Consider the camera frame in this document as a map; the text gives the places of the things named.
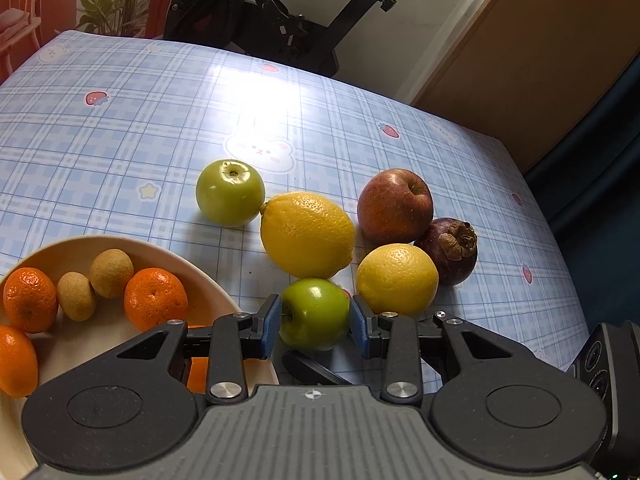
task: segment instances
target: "dark blue curtain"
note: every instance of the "dark blue curtain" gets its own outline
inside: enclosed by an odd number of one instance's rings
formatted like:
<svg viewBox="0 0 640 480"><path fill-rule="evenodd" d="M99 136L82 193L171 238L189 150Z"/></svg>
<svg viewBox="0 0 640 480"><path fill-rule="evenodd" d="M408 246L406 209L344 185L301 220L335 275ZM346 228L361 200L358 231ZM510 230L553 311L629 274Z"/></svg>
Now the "dark blue curtain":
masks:
<svg viewBox="0 0 640 480"><path fill-rule="evenodd" d="M640 323L640 57L525 179L589 329Z"/></svg>

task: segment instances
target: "wooden panel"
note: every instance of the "wooden panel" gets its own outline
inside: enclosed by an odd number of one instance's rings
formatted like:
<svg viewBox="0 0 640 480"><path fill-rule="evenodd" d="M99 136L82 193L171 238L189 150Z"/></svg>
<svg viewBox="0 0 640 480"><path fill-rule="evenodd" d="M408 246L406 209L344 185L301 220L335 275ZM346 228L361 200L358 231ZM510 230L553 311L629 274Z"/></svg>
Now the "wooden panel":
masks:
<svg viewBox="0 0 640 480"><path fill-rule="evenodd" d="M640 51L640 0L492 0L415 107L500 139L529 169Z"/></svg>

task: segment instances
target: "beige plate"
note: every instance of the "beige plate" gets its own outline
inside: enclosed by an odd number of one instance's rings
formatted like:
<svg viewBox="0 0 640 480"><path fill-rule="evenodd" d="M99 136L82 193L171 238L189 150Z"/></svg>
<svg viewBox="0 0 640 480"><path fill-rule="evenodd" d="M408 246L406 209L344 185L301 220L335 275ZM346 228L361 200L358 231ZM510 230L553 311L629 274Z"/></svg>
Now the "beige plate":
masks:
<svg viewBox="0 0 640 480"><path fill-rule="evenodd" d="M87 235L68 238L46 246L21 261L18 267L36 267L54 283L66 272L88 274L92 260L102 251L117 248L125 251L136 270L161 267L180 278L189 298L190 324L211 324L219 316L240 312L236 303L209 276L185 259L155 245L131 238ZM0 290L4 289L4 279ZM8 324L0 303L0 324ZM94 316L83 323L66 318L62 310L48 333L32 336L40 372L40 384L96 357L102 352L135 336L138 331L124 315L122 298L100 300ZM278 384L270 361L244 362L249 388L256 384ZM36 463L20 426L24 399L12 399L0 392L0 479L18 480Z"/></svg>

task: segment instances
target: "ribbed gray surface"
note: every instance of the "ribbed gray surface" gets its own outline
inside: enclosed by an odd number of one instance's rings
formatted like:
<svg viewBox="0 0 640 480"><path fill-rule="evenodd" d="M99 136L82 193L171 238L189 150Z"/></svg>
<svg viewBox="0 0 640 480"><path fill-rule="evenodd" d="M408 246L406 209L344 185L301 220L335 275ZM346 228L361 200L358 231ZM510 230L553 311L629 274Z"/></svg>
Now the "ribbed gray surface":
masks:
<svg viewBox="0 0 640 480"><path fill-rule="evenodd" d="M310 390L322 395L305 395ZM31 480L79 476L44 466ZM162 460L104 480L498 480L452 455L412 408L382 404L366 386L261 386L237 406L209 410ZM586 470L537 476L593 480Z"/></svg>

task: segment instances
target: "blue gripper pad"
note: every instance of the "blue gripper pad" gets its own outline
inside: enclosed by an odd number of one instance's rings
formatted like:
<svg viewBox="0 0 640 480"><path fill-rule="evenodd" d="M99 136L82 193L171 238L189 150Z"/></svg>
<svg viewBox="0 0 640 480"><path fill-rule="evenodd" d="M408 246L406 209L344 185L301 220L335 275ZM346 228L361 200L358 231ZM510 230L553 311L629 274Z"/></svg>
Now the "blue gripper pad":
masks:
<svg viewBox="0 0 640 480"><path fill-rule="evenodd" d="M260 339L260 351L263 359L268 359L276 344L276 336L280 331L280 321L282 320L282 300L278 296L273 303L269 313L264 317L264 327L262 338Z"/></svg>
<svg viewBox="0 0 640 480"><path fill-rule="evenodd" d="M356 306L353 298L349 303L349 325L351 327L351 337L358 348L361 357L370 358L370 345L367 338L367 320Z"/></svg>

